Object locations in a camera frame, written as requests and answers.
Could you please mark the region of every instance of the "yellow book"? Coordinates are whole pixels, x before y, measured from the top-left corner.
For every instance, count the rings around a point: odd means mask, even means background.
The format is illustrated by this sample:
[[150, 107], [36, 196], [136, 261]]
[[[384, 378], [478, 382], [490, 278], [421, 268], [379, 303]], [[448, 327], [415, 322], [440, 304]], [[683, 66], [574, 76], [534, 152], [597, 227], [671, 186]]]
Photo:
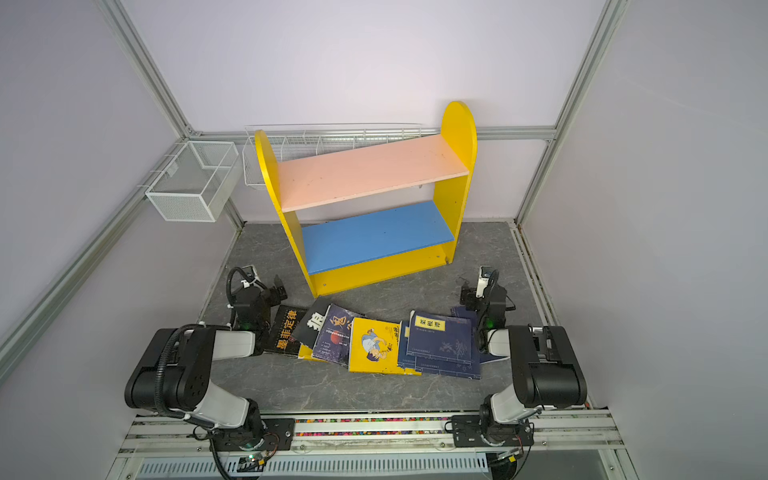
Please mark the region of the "yellow book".
[[305, 359], [305, 360], [312, 360], [313, 362], [323, 362], [325, 363], [325, 360], [316, 359], [312, 357], [312, 349], [308, 346], [301, 344], [301, 347], [299, 347], [299, 358]]
[[400, 324], [356, 317], [352, 322], [349, 371], [405, 375], [397, 366]]

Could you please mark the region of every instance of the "wire mesh basket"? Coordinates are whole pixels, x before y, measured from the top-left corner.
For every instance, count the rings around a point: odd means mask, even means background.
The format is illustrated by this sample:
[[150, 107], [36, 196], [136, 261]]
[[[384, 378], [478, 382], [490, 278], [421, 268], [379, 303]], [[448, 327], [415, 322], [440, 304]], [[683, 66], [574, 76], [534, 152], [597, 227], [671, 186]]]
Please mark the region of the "wire mesh basket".
[[188, 141], [147, 189], [167, 221], [215, 222], [240, 179], [233, 142]]
[[245, 127], [248, 137], [243, 146], [243, 177], [246, 185], [257, 190], [266, 188], [253, 145], [253, 135], [258, 130], [266, 132], [277, 161], [315, 157], [440, 133], [439, 129], [424, 130], [420, 124], [249, 125]]

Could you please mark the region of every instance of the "aluminum frame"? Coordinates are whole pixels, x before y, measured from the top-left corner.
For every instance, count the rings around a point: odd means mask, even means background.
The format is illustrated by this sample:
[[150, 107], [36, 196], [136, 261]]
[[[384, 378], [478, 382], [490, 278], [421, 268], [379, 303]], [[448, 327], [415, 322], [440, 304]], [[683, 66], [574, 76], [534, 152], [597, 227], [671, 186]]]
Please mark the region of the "aluminum frame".
[[557, 131], [555, 138], [547, 142], [547, 147], [541, 156], [541, 161], [539, 161], [538, 167], [536, 167], [536, 173], [531, 179], [528, 189], [525, 191], [525, 197], [523, 197], [520, 210], [515, 217], [515, 221], [518, 224], [525, 222], [525, 218], [531, 212], [531, 208], [533, 208], [541, 185], [544, 184], [552, 162], [557, 156], [562, 141], [568, 133], [568, 128], [574, 120], [578, 107], [587, 94], [589, 84], [592, 82], [592, 78], [600, 66], [608, 45], [611, 43], [611, 39], [616, 32], [616, 28], [624, 16], [628, 2], [629, 0], [607, 0], [605, 2], [603, 12], [598, 20], [598, 26], [595, 28], [592, 39], [589, 42], [587, 53], [584, 55], [584, 60], [581, 61], [581, 66], [565, 99], [563, 109], [558, 116], [558, 121], [554, 125]]
[[[180, 141], [196, 139], [235, 141], [237, 143], [239, 138], [242, 138], [242, 141], [245, 141], [245, 134], [240, 132], [233, 134], [227, 132], [205, 133], [195, 131], [184, 117], [184, 113], [180, 109], [178, 103], [174, 100], [173, 95], [157, 69], [157, 66], [152, 61], [148, 50], [141, 41], [136, 28], [133, 26], [120, 0], [94, 0], [94, 3], [104, 14], [105, 21], [112, 29], [118, 44], [130, 59], [137, 74], [147, 86], [147, 89], [152, 94], [159, 108], [163, 111], [171, 127], [177, 132]], [[556, 157], [559, 144], [568, 132], [568, 128], [578, 109], [578, 105], [584, 98], [589, 82], [599, 66], [600, 60], [611, 40], [611, 36], [621, 20], [626, 5], [627, 0], [607, 0], [587, 53], [584, 56], [584, 60], [581, 63], [578, 74], [554, 127], [480, 127], [478, 129], [478, 139], [483, 141], [536, 139], [548, 142], [548, 146], [542, 155], [533, 180], [526, 192], [521, 209], [518, 212], [518, 224], [525, 221], [525, 218], [531, 210], [532, 204], [535, 202], [535, 198], [541, 185], [545, 181], [552, 161]], [[433, 134], [439, 132], [438, 129], [434, 130]], [[169, 154], [173, 154], [174, 150], [177, 148], [178, 146], [174, 145], [174, 148]], [[167, 157], [158, 162], [158, 165], [154, 170], [162, 170], [166, 163]], [[144, 183], [148, 184], [153, 176], [154, 171], [151, 172], [147, 181]], [[88, 242], [80, 254], [73, 259], [70, 265], [56, 276], [55, 280], [51, 283], [51, 288], [38, 298], [38, 301], [35, 302], [33, 307], [19, 320], [17, 326], [2, 338], [2, 342], [0, 343], [0, 384], [5, 381], [16, 365], [21, 362], [27, 351], [30, 350], [55, 317], [64, 309], [68, 301], [77, 292], [78, 288], [107, 255], [122, 233], [141, 212], [141, 208], [146, 204], [144, 188], [138, 188], [126, 199], [122, 207], [115, 212], [114, 216], [101, 228], [101, 230], [94, 235], [93, 239]], [[224, 211], [227, 213], [227, 216], [230, 218], [230, 221], [236, 229], [236, 236], [239, 235], [244, 222], [237, 213], [237, 209], [231, 200], [227, 201]], [[524, 261], [524, 268], [528, 271], [529, 283], [535, 292], [535, 297], [538, 298], [537, 307], [542, 315], [542, 321], [544, 321], [545, 324], [547, 324], [546, 322], [549, 322], [549, 324], [556, 324], [557, 320], [554, 316], [554, 309], [551, 307], [544, 291], [543, 284], [538, 278], [533, 259], [530, 258], [527, 247], [523, 248], [523, 246], [527, 244], [525, 242], [525, 236], [521, 230], [518, 230], [517, 227], [513, 227], [513, 237], [518, 246], [518, 254], [521, 255], [521, 258], [528, 258]], [[118, 460], [115, 465], [118, 465], [120, 462], [122, 462], [124, 466], [129, 465], [131, 459], [121, 455], [122, 454], [118, 455]], [[606, 465], [610, 463], [611, 466], [614, 467], [614, 470], [616, 469], [616, 465], [613, 464], [617, 463], [621, 467], [622, 472], [631, 468], [631, 461], [623, 447], [621, 449], [616, 449], [613, 456], [609, 455], [608, 457], [604, 457], [604, 463]], [[631, 472], [632, 475], [625, 475], [621, 478], [629, 478], [630, 480], [636, 478], [637, 476], [634, 474], [633, 469], [631, 469]], [[109, 478], [118, 478], [112, 477], [112, 475], [113, 472], [111, 472]]]
[[[291, 449], [278, 452], [277, 458], [327, 458], [334, 455], [356, 454], [364, 456], [399, 453], [418, 453], [439, 455], [447, 452], [506, 452], [509, 447], [457, 448], [453, 444], [450, 433], [433, 433], [444, 430], [444, 420], [404, 421], [404, 422], [327, 422], [327, 419], [373, 419], [381, 417], [416, 416], [416, 417], [450, 417], [451, 415], [471, 415], [477, 412], [368, 412], [368, 413], [339, 413], [339, 412], [298, 412], [270, 413], [262, 415], [265, 422], [270, 418], [290, 416], [298, 420], [325, 419], [326, 422], [303, 422], [296, 424]], [[533, 419], [536, 424], [536, 443], [531, 447], [534, 451], [544, 450], [598, 450], [608, 452], [607, 471], [615, 475], [611, 480], [625, 477], [624, 458], [626, 446], [621, 440], [616, 424], [608, 410], [569, 409], [545, 410]], [[390, 435], [340, 435], [343, 432], [377, 432], [387, 430], [403, 430], [410, 433]], [[181, 458], [181, 457], [210, 457], [207, 443], [190, 438], [193, 425], [181, 420], [167, 419], [157, 416], [138, 416], [128, 430], [121, 449], [107, 476], [113, 478], [136, 478], [141, 465], [147, 458]], [[415, 430], [430, 433], [413, 432]], [[331, 432], [335, 435], [311, 435], [318, 432]], [[246, 455], [237, 452], [236, 457]]]
[[[147, 175], [145, 185], [154, 179], [158, 171], [165, 168], [181, 147], [182, 143], [177, 142], [167, 151]], [[122, 207], [91, 238], [72, 262], [54, 277], [51, 287], [36, 299], [33, 306], [17, 322], [16, 326], [2, 337], [2, 341], [0, 341], [0, 386], [69, 303], [80, 286], [85, 283], [96, 266], [106, 257], [142, 208], [149, 204], [144, 195], [145, 191], [146, 187], [143, 185], [133, 191], [123, 202]]]

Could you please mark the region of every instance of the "cartoon figure on book cover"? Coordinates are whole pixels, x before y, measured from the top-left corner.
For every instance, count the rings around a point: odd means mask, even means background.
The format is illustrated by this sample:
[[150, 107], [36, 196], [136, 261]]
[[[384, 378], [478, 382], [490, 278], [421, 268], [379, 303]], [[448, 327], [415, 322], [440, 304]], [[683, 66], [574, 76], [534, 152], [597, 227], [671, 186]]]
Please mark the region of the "cartoon figure on book cover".
[[378, 362], [386, 358], [387, 352], [392, 351], [392, 346], [386, 340], [379, 338], [373, 329], [370, 329], [366, 335], [362, 336], [362, 349], [368, 353], [366, 357], [368, 360]]

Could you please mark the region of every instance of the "white wall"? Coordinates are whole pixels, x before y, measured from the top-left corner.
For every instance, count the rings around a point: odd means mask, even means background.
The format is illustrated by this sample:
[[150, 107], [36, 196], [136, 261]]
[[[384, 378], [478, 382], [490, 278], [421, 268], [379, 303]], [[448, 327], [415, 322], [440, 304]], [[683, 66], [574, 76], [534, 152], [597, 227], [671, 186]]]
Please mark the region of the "white wall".
[[552, 125], [604, 0], [127, 0], [192, 125]]
[[[0, 71], [2, 336], [176, 138], [89, 0], [0, 2]], [[106, 476], [128, 376], [197, 318], [232, 235], [144, 207], [0, 386], [0, 477]]]
[[0, 71], [2, 337], [176, 137], [89, 0], [0, 2]]
[[145, 204], [0, 388], [0, 476], [103, 480], [136, 416], [128, 377], [157, 329], [197, 320], [232, 237], [226, 217], [172, 223]]
[[[543, 140], [478, 142], [478, 160], [467, 199], [465, 220], [514, 218], [545, 146]], [[335, 220], [431, 200], [434, 191], [434, 184], [426, 184], [308, 208], [297, 213], [302, 221]], [[246, 221], [278, 221], [266, 190], [254, 190], [240, 184], [236, 187], [232, 200]]]
[[768, 4], [630, 4], [524, 230], [641, 478], [765, 478]]

